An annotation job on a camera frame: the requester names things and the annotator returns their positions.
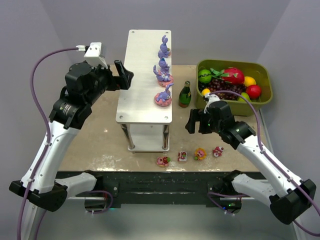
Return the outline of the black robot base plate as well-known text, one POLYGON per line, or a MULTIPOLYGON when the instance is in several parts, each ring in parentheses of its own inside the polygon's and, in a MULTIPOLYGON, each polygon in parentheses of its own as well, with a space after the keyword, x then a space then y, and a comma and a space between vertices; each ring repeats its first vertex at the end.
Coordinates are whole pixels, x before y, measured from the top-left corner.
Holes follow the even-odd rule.
POLYGON ((215 191, 236 195, 223 181, 230 172, 214 171, 99 171, 103 178, 98 190, 113 196, 113 208, 122 205, 205 205, 215 191))

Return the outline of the pink yellow bear toy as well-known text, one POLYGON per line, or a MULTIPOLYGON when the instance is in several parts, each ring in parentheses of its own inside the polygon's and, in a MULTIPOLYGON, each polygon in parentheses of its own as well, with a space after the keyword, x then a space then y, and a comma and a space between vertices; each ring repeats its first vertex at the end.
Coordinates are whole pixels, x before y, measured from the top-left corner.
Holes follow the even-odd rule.
POLYGON ((207 157, 207 153, 203 148, 197 148, 194 152, 193 159, 195 161, 202 161, 207 157))

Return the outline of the purple bunny with blue bow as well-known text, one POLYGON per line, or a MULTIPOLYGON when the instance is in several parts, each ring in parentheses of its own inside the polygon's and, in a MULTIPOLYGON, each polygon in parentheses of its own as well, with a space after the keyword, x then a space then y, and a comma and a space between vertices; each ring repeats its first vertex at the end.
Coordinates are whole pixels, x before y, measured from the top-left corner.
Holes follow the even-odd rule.
POLYGON ((160 67, 160 71, 163 72, 163 73, 169 73, 169 70, 170 70, 170 64, 168 64, 166 62, 166 60, 164 58, 161 58, 158 62, 158 65, 160 67))

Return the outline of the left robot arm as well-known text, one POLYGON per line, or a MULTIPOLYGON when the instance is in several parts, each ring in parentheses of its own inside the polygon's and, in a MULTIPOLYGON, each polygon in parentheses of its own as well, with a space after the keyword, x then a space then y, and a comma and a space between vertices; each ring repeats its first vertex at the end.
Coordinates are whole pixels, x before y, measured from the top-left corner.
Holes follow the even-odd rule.
POLYGON ((9 190, 44 210, 57 211, 70 197, 104 189, 103 176, 92 170, 57 179, 61 162, 75 136, 92 113, 92 106, 106 91, 128 90, 134 73, 120 60, 114 61, 118 75, 110 66, 96 67, 86 61, 73 64, 65 75, 66 85, 49 115, 46 134, 36 159, 25 176, 12 181, 9 190))

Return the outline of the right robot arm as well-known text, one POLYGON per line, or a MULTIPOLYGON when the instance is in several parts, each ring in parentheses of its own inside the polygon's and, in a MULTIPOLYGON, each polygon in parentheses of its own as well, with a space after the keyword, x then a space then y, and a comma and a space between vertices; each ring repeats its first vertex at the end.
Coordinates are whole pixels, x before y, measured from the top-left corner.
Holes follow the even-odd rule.
POLYGON ((315 183, 301 179, 285 167, 247 123, 235 120, 225 101, 211 102, 204 109, 191 109, 185 129, 193 134, 196 123, 199 123, 199 133, 217 133, 267 179, 267 182, 261 182, 234 170, 223 179, 219 187, 221 190, 227 189, 258 200, 286 225, 311 207, 317 189, 315 183))

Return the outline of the red white strawberry toy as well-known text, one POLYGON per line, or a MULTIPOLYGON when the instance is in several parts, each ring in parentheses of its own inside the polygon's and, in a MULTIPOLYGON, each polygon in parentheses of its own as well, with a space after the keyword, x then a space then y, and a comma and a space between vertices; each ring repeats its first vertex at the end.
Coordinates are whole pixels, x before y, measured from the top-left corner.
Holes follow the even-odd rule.
POLYGON ((178 162, 186 162, 187 161, 187 158, 188 158, 188 154, 186 151, 180 151, 178 153, 178 158, 177 158, 177 161, 178 162))

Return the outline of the purple bunny with strawberry cake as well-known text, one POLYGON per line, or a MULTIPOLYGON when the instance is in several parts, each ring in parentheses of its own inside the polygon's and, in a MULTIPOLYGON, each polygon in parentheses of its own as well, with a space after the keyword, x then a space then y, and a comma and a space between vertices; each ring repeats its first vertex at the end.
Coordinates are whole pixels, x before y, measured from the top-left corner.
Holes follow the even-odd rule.
POLYGON ((158 55, 158 57, 159 57, 160 59, 162 59, 162 58, 168 58, 168 57, 171 56, 172 51, 171 51, 171 49, 167 46, 167 42, 168 42, 167 36, 164 35, 164 36, 162 37, 161 41, 162 41, 162 44, 161 44, 160 47, 159 47, 159 51, 158 51, 158 54, 157 54, 157 55, 158 55))

